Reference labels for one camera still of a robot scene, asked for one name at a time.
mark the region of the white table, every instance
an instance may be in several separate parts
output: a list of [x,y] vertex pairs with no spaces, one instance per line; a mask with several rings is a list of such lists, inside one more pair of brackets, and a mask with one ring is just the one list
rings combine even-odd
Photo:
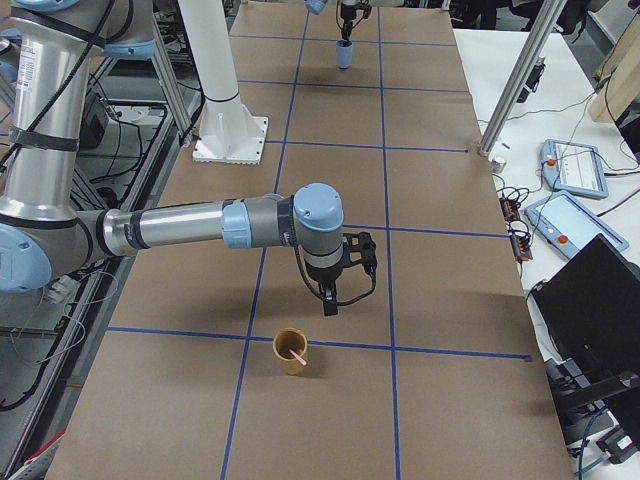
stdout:
[[[489,32],[456,30],[462,63],[464,65],[469,90],[473,95],[473,104],[479,120],[488,121],[502,93],[515,61],[524,45],[526,34],[520,32]],[[516,104],[511,117],[535,110],[560,110],[578,103],[593,91],[588,79],[573,57],[569,47],[559,34],[550,36],[542,56],[546,57],[546,69],[537,93],[529,96],[524,104]],[[564,112],[543,112],[529,114],[521,119],[506,123],[499,141],[489,158],[501,155],[507,159],[507,166],[500,176],[507,186],[528,187],[536,190],[540,187],[539,151],[542,142],[548,138],[569,140],[578,125],[572,141],[592,144],[598,147],[601,155],[613,168],[633,168],[634,162],[620,150],[622,137],[613,124],[595,123],[583,112],[593,100]],[[486,122],[480,121],[484,130]],[[626,144],[624,152],[631,155]],[[640,186],[640,175],[607,178],[609,197],[604,200],[580,198],[591,211],[600,213],[616,204],[628,193]],[[532,193],[524,206],[546,198],[551,191],[545,184],[539,192]],[[625,237],[630,247],[623,255],[632,262],[640,263],[640,195],[607,214],[603,219],[619,234]],[[532,253],[534,260],[524,264],[522,286],[530,289],[539,280],[551,278],[566,263],[566,259],[541,235],[535,234]],[[540,350],[545,357],[557,358],[544,327],[544,322],[535,303],[529,302],[529,309],[538,334]],[[588,465],[601,455],[600,450],[589,445],[585,451],[584,465]],[[630,480],[640,478],[640,454],[634,455],[622,465],[608,462],[587,473],[585,478],[597,480]]]

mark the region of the yellow cup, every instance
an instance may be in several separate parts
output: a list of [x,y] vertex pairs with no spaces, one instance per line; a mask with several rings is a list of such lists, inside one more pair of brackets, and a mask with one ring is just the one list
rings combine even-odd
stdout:
[[293,350],[305,361],[308,361],[307,337],[297,328],[280,330],[273,339],[273,353],[278,359],[282,370],[288,375],[299,375],[305,369],[290,352]]

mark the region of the pink straw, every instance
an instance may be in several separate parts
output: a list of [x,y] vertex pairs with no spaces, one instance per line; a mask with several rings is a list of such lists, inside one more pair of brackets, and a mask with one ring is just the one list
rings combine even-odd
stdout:
[[298,360],[302,364],[303,367],[307,366],[307,361],[304,358],[302,358],[300,355],[298,355],[296,352],[294,352],[293,350],[289,349],[289,353],[291,355],[293,355],[293,358]]

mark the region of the blue tape line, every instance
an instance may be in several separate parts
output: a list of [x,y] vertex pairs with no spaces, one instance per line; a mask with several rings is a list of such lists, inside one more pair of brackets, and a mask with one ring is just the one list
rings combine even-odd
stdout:
[[236,418],[238,416],[238,407],[240,405],[240,395],[242,393],[242,383],[244,382],[244,372],[247,367],[247,359],[249,358],[249,346],[251,345],[251,332],[253,331],[253,323],[256,318],[258,309],[258,297],[260,296],[260,284],[262,283],[262,274],[264,273],[265,259],[267,258],[267,249],[262,249],[260,257],[260,266],[258,267],[258,278],[256,279],[256,288],[253,293],[253,301],[251,303],[251,314],[249,317],[249,325],[247,326],[247,335],[245,336],[244,350],[242,351],[242,362],[240,363],[240,372],[238,373],[238,383],[236,384],[236,394],[233,399],[233,409],[231,410],[231,419],[229,420],[229,431],[227,433],[227,443],[224,448],[224,458],[222,468],[220,470],[220,480],[227,477],[227,469],[229,467],[229,457],[231,454],[231,444],[233,443],[233,433],[236,427]]
[[434,92],[434,93],[470,93],[469,90],[450,90],[447,88],[419,88],[419,87],[384,87],[385,90],[399,90],[408,92]]
[[331,342],[322,340],[309,340],[307,343],[319,347],[358,348],[362,350],[383,350],[386,352],[392,350],[390,345],[373,345],[368,343]]
[[279,37],[277,35],[229,35],[229,38],[256,38],[259,40],[302,40],[299,37]]
[[[247,335],[232,335],[227,333],[207,333],[207,332],[191,332],[188,330],[164,330],[155,328],[138,328],[138,327],[107,327],[108,332],[122,332],[122,333],[140,333],[143,335],[170,335],[178,337],[201,337],[201,338],[213,338],[220,340],[250,340],[252,342],[273,342],[272,337],[259,337],[259,336],[247,336]],[[376,345],[373,343],[352,343],[352,342],[334,342],[324,340],[309,340],[309,345],[316,345],[319,347],[336,347],[336,348],[355,348],[359,350],[381,350],[389,352],[396,350],[398,352],[410,352],[410,353],[425,353],[434,355],[453,355],[459,357],[488,357],[488,358],[506,358],[524,360],[525,362],[532,362],[531,355],[515,354],[515,353],[500,353],[500,352],[479,352],[473,350],[451,350],[451,349],[439,349],[439,348],[422,348],[422,347],[402,347],[390,345]]]
[[390,227],[393,232],[434,233],[438,235],[461,235],[465,237],[509,238],[506,233],[457,232],[455,230],[430,230],[422,228]]
[[[311,42],[331,42],[336,43],[335,38],[307,38],[308,41]],[[377,40],[351,40],[352,43],[372,43],[374,45],[378,44]]]
[[[296,75],[295,75],[295,80],[294,82],[298,81],[298,74],[300,72],[300,63],[302,61],[302,52],[304,50],[304,37],[307,35],[307,26],[309,25],[309,12],[307,12],[307,16],[305,18],[305,23],[304,23],[304,32],[303,32],[303,39],[302,42],[300,43],[300,53],[298,54],[298,65],[296,67]],[[292,92],[291,92],[291,102],[289,104],[289,113],[287,115],[287,124],[285,126],[285,131],[284,131],[284,143],[283,143],[283,147],[282,147],[282,151],[280,152],[280,161],[278,163],[278,170],[276,173],[276,181],[275,181],[275,186],[273,188],[274,192],[278,191],[278,185],[280,183],[280,174],[282,173],[282,163],[284,160],[284,153],[286,150],[286,140],[287,140],[287,135],[289,133],[289,125],[290,125],[290,121],[291,121],[291,112],[293,110],[293,104],[295,101],[295,95],[296,95],[296,87],[295,85],[293,86]],[[244,345],[244,351],[242,353],[242,364],[240,365],[240,373],[238,374],[238,383],[236,386],[236,395],[233,401],[233,410],[231,413],[231,419],[229,421],[229,432],[227,433],[227,444],[225,446],[225,451],[224,451],[224,460],[222,463],[222,469],[220,471],[220,480],[226,480],[227,477],[227,469],[229,467],[229,456],[231,454],[231,445],[233,442],[233,434],[235,431],[235,426],[236,426],[236,418],[237,418],[237,414],[238,414],[238,406],[240,404],[240,394],[242,392],[242,384],[244,381],[244,372],[246,369],[246,365],[247,365],[247,358],[249,357],[249,346],[251,344],[251,334],[253,331],[253,323],[255,321],[255,316],[256,316],[256,311],[258,309],[258,297],[260,295],[260,286],[262,283],[262,274],[264,272],[264,264],[265,264],[265,259],[267,257],[267,249],[264,248],[262,249],[262,257],[260,258],[260,268],[258,269],[258,278],[256,280],[256,289],[255,289],[255,293],[253,296],[253,303],[251,305],[251,317],[249,318],[249,326],[247,327],[247,337],[246,337],[246,341],[245,341],[245,345]]]
[[467,237],[488,237],[488,238],[509,238],[506,233],[482,233],[482,232],[457,232],[453,230],[429,230],[424,228],[403,228],[403,227],[379,227],[374,225],[352,225],[345,224],[345,228],[354,228],[358,230],[382,230],[390,232],[409,232],[409,233],[430,233],[435,235],[461,235]]
[[457,47],[455,43],[430,43],[430,42],[382,42],[383,45],[419,45],[422,47]]
[[299,142],[295,140],[285,140],[284,143],[288,143],[289,145],[309,145],[314,147],[373,148],[375,150],[382,150],[382,147],[378,145],[356,145],[351,143]]
[[436,355],[454,355],[457,357],[485,357],[485,358],[508,358],[514,360],[523,360],[532,362],[531,355],[521,355],[517,353],[498,353],[498,352],[476,352],[473,350],[442,350],[439,348],[420,348],[420,347],[396,347],[398,352],[411,353],[433,353]]
[[[341,147],[341,148],[373,148],[375,150],[382,150],[383,147],[380,145],[358,145],[354,143],[330,143],[330,142],[305,142],[298,140],[282,140],[279,143],[286,143],[289,145],[309,145],[314,147]],[[416,152],[450,152],[450,153],[468,153],[466,149],[455,149],[455,148],[429,148],[429,147],[384,147],[386,150],[406,150],[406,151],[416,151]]]
[[[335,38],[315,38],[315,37],[282,37],[269,35],[229,35],[229,38],[255,38],[258,40],[307,40],[312,42],[332,42]],[[376,45],[421,45],[423,47],[457,47],[455,43],[430,43],[430,42],[383,42],[381,40],[353,40],[353,43],[373,43]]]
[[398,368],[396,361],[396,324],[394,314],[394,298],[393,298],[393,272],[391,258],[391,232],[390,222],[390,203],[389,203],[389,177],[387,169],[387,131],[385,124],[384,111],[384,74],[382,62],[382,24],[381,11],[377,7],[378,12],[378,60],[380,67],[380,113],[382,117],[382,165],[384,174],[384,215],[387,236],[387,284],[389,290],[389,340],[391,342],[391,388],[393,399],[393,440],[395,446],[395,467],[396,480],[402,478],[401,457],[400,457],[400,411],[398,405]]
[[266,85],[295,85],[294,82],[283,82],[281,80],[238,80],[238,83],[259,83]]
[[[309,82],[284,82],[281,80],[251,80],[242,79],[238,83],[257,83],[264,85],[299,85],[301,87],[323,87],[323,88],[364,88],[369,90],[379,90],[375,85],[341,85],[333,83],[309,83]],[[385,90],[407,91],[407,92],[433,92],[433,93],[470,93],[469,90],[451,90],[447,88],[420,88],[420,87],[383,87]]]
[[153,335],[175,335],[180,337],[219,338],[224,340],[245,340],[244,335],[231,335],[226,333],[190,332],[185,330],[164,330],[156,328],[137,327],[107,327],[108,332],[144,333]]
[[386,147],[387,150],[408,150],[415,152],[452,152],[452,153],[469,153],[468,148],[430,148],[430,147]]

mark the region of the white cord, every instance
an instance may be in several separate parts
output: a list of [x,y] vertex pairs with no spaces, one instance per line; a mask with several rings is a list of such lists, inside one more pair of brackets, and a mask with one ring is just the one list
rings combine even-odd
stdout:
[[45,297],[45,289],[44,287],[42,288],[42,294],[40,296],[40,300],[38,302],[38,304],[35,306],[35,308],[33,309],[33,311],[31,312],[31,314],[27,317],[27,320],[25,321],[24,325],[18,330],[13,329],[9,332],[9,343],[11,344],[11,348],[13,349],[13,351],[15,352],[16,356],[18,357],[18,359],[20,360],[21,363],[23,363],[24,365],[28,366],[28,367],[37,367],[40,366],[41,364],[48,362],[49,360],[59,357],[65,353],[67,353],[69,350],[71,350],[72,348],[76,347],[77,345],[79,345],[80,343],[82,343],[84,341],[84,339],[86,338],[87,335],[87,330],[84,326],[84,324],[78,320],[75,317],[72,317],[71,315],[64,313],[64,309],[66,307],[71,307],[71,306],[76,306],[76,307],[84,307],[86,305],[94,305],[96,303],[101,303],[104,302],[106,300],[109,300],[110,298],[112,298],[118,291],[118,287],[119,287],[119,280],[116,278],[115,275],[109,273],[109,272],[104,272],[102,270],[98,270],[95,272],[91,272],[91,273],[87,273],[86,275],[83,275],[82,277],[80,277],[80,279],[78,280],[79,283],[82,283],[83,280],[85,280],[86,278],[91,277],[92,275],[105,275],[107,277],[110,277],[111,279],[114,280],[115,282],[115,287],[113,288],[113,291],[111,293],[109,293],[109,295],[106,295],[103,298],[97,299],[97,300],[92,300],[90,302],[68,302],[66,304],[64,304],[62,306],[62,309],[60,311],[60,316],[61,317],[66,317],[68,318],[71,322],[75,323],[81,330],[82,333],[80,334],[80,338],[78,338],[75,342],[73,342],[71,345],[66,346],[64,349],[62,349],[61,351],[54,353],[53,355],[50,355],[48,357],[45,357],[43,359],[37,360],[37,361],[29,361],[27,359],[25,359],[22,354],[18,351],[18,348],[16,346],[16,339],[19,339],[20,336],[22,335],[22,333],[24,332],[24,330],[27,328],[29,321],[31,321],[31,319],[35,316],[36,312],[38,311],[38,309],[40,308],[40,306],[42,305],[42,303],[44,302],[44,297]]

